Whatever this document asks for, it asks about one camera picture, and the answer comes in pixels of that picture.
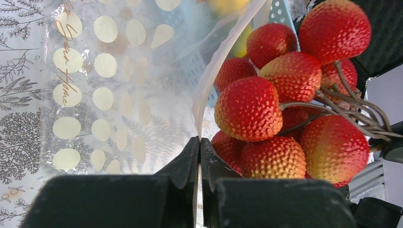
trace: tablecloth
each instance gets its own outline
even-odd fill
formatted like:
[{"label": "tablecloth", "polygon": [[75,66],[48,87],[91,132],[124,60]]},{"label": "tablecloth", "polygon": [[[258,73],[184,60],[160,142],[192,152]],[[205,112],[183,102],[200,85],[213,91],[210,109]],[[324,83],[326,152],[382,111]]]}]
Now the tablecloth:
[{"label": "tablecloth", "polygon": [[[48,177],[39,165],[44,17],[54,0],[0,0],[0,226],[18,227]],[[292,18],[306,0],[288,0]],[[202,136],[218,131],[206,108]]]}]

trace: transparent plastic bag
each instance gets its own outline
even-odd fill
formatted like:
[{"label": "transparent plastic bag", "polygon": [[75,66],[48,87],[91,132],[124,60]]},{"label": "transparent plastic bag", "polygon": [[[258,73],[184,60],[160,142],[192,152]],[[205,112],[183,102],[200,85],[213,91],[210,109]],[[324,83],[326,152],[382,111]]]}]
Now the transparent plastic bag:
[{"label": "transparent plastic bag", "polygon": [[161,169],[200,133],[215,75],[265,2],[223,18],[196,0],[49,4],[42,167],[51,174]]}]

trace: yellow fruit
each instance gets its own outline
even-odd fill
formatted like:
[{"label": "yellow fruit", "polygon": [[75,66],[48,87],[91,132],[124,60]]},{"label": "yellow fruit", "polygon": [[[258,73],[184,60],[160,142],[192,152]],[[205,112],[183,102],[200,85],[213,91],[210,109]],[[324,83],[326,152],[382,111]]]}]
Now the yellow fruit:
[{"label": "yellow fruit", "polygon": [[241,33],[240,37],[235,42],[231,49],[231,53],[237,58],[243,58],[246,55],[246,40],[253,29],[251,25],[248,25],[245,30]]},{"label": "yellow fruit", "polygon": [[210,0],[211,9],[219,17],[225,17],[235,12],[244,12],[249,0]]}]

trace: white dot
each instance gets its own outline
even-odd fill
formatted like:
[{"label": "white dot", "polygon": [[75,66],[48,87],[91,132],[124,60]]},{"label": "white dot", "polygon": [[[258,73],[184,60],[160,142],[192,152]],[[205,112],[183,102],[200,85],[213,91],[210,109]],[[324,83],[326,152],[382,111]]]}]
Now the white dot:
[{"label": "white dot", "polygon": [[125,127],[120,127],[116,131],[116,146],[119,150],[125,151],[127,146],[127,130]]},{"label": "white dot", "polygon": [[60,48],[53,54],[53,62],[63,74],[71,74],[83,67],[83,57],[72,48]]},{"label": "white dot", "polygon": [[151,121],[151,107],[145,99],[140,101],[138,107],[138,116],[140,123],[144,126],[148,125]]},{"label": "white dot", "polygon": [[72,139],[81,132],[81,124],[73,117],[62,117],[53,123],[53,133],[60,139]]},{"label": "white dot", "polygon": [[130,6],[130,7],[139,7],[141,0],[126,0],[126,3]]},{"label": "white dot", "polygon": [[83,32],[83,24],[74,12],[69,15],[67,12],[63,12],[56,17],[55,21],[58,31],[67,39],[76,38]]},{"label": "white dot", "polygon": [[182,0],[155,0],[155,2],[162,10],[172,11],[179,6]]},{"label": "white dot", "polygon": [[92,95],[92,101],[95,106],[103,111],[109,110],[113,105],[113,93],[106,87],[98,88]]},{"label": "white dot", "polygon": [[60,84],[53,90],[53,99],[63,107],[74,107],[80,103],[83,95],[81,90],[74,84]]},{"label": "white dot", "polygon": [[101,53],[95,58],[94,68],[101,77],[112,77],[116,74],[117,62],[112,55]]},{"label": "white dot", "polygon": [[130,20],[126,24],[127,40],[132,45],[132,48],[140,46],[146,37],[146,32],[143,24],[138,20]]},{"label": "white dot", "polygon": [[105,153],[102,150],[94,150],[91,153],[91,163],[97,172],[101,171],[105,164]]},{"label": "white dot", "polygon": [[108,174],[120,174],[120,163],[118,160],[112,160],[106,169]]},{"label": "white dot", "polygon": [[111,135],[111,127],[108,121],[99,119],[92,123],[91,132],[96,139],[105,142]]},{"label": "white dot", "polygon": [[124,117],[129,118],[133,112],[133,102],[130,95],[126,92],[122,95],[120,101],[120,108]]},{"label": "white dot", "polygon": [[139,85],[143,85],[147,78],[147,62],[146,57],[140,57],[136,59],[136,62],[134,63],[134,71],[136,72],[134,76],[136,83]]},{"label": "white dot", "polygon": [[109,16],[101,16],[94,22],[94,32],[99,40],[112,43],[117,38],[117,25]]},{"label": "white dot", "polygon": [[132,79],[132,60],[129,56],[123,60],[123,77],[126,82],[130,82]]},{"label": "white dot", "polygon": [[80,162],[80,153],[74,149],[62,149],[53,156],[53,165],[61,170],[75,168]]},{"label": "white dot", "polygon": [[159,25],[155,29],[154,37],[153,37],[153,42],[151,43],[151,48],[157,48],[161,46],[162,44],[168,42],[170,39],[172,39],[173,35],[175,34],[175,31],[173,28],[167,24],[162,24]]},{"label": "white dot", "polygon": [[140,137],[136,137],[133,139],[132,142],[132,153],[134,158],[139,162],[139,163],[144,163],[145,162],[145,143],[144,140]]}]

